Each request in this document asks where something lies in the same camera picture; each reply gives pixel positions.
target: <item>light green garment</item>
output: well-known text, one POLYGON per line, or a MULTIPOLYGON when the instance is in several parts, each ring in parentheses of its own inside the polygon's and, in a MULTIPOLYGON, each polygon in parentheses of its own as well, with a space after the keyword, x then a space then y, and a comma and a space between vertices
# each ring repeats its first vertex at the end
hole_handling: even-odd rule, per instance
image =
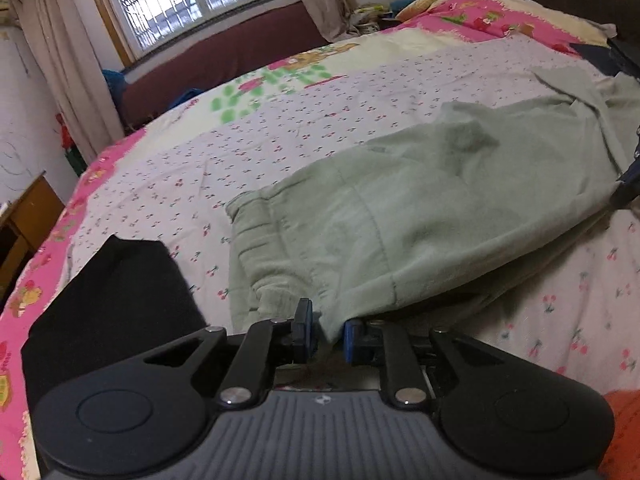
POLYGON ((619 76, 597 89, 577 68, 534 72, 558 94, 498 109, 445 104, 434 123, 231 201, 235 329, 290 317, 300 297, 329 340, 348 319, 445 292, 459 320, 565 250, 632 161, 640 86, 619 76))

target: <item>window frame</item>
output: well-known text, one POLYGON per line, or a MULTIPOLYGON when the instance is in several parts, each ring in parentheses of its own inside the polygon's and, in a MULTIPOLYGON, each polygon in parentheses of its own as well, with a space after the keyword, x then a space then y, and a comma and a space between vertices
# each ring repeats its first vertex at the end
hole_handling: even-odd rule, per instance
POLYGON ((202 9, 201 2, 202 1, 206 2, 207 0, 194 0, 194 1, 196 2, 198 8, 200 9, 202 16, 196 20, 193 20, 192 22, 188 23, 182 28, 173 31, 171 34, 168 34, 167 36, 163 36, 162 38, 159 38, 153 45, 151 45, 147 49, 143 49, 140 46, 138 38, 136 37, 133 31, 132 24, 129 21, 124 11, 122 2, 120 0, 109 0, 109 3, 111 4, 111 8, 113 9, 113 13, 115 14, 116 19, 118 20, 120 29, 124 35, 124 40, 127 42, 127 46, 133 53, 134 60, 138 60, 143 56, 147 56, 149 53, 162 47, 165 43, 168 43, 174 40, 175 38, 177 38, 178 36, 181 36, 182 34, 189 32, 191 29, 201 26, 203 23, 206 23, 209 20, 213 20, 219 17, 221 14, 226 14, 229 11, 233 11, 238 7, 243 7, 252 2, 256 2, 257 0, 238 0, 232 4, 229 4, 226 6, 219 6, 215 9, 212 9, 211 7, 209 7, 209 4, 207 4, 207 7, 205 9, 202 9))

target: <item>window sill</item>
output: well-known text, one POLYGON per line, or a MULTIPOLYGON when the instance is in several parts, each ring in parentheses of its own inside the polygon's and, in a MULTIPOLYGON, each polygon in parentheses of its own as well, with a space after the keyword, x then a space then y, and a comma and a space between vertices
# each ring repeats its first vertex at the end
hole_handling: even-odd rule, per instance
POLYGON ((260 6, 263 6, 264 4, 267 4, 269 2, 274 2, 274 1, 276 0, 251 0, 250 2, 234 7, 225 12, 221 12, 220 14, 217 14, 215 16, 211 16, 209 19, 203 20, 199 23, 195 23, 193 26, 188 27, 186 30, 182 31, 180 34, 177 34, 176 36, 163 41, 161 44, 159 44, 152 50, 149 50, 140 58, 135 60, 131 65, 121 70, 121 72, 122 74, 127 75, 133 70, 148 63, 150 60, 155 58, 158 54, 170 49, 171 47, 185 40, 186 38, 193 36, 194 34, 197 34, 206 28, 209 28, 211 25, 214 25, 215 23, 224 22, 225 20, 231 18, 232 16, 237 16, 238 14, 242 14, 243 12, 249 9, 255 9, 256 7, 260 7, 260 6))

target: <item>white logo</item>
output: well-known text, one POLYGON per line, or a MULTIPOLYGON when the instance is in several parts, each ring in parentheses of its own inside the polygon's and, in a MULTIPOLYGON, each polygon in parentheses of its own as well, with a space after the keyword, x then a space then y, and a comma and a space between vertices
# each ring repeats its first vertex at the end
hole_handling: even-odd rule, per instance
POLYGON ((328 395, 322 394, 319 397, 316 397, 314 399, 314 402, 317 402, 318 404, 321 404, 322 406, 324 406, 325 404, 328 404, 329 402, 331 402, 331 397, 329 397, 328 395))

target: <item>gray ribbed surface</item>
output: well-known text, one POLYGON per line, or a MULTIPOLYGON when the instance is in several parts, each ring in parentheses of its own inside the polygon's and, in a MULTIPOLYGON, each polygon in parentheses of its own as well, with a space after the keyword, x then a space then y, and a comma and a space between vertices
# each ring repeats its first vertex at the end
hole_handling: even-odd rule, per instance
MULTIPOLYGON (((67 477, 53 473, 49 480, 67 477)), ((377 392, 271 392, 225 413, 201 446, 153 480, 495 480, 456 455, 430 419, 377 392)), ((574 480, 596 480, 588 472, 574 480)))

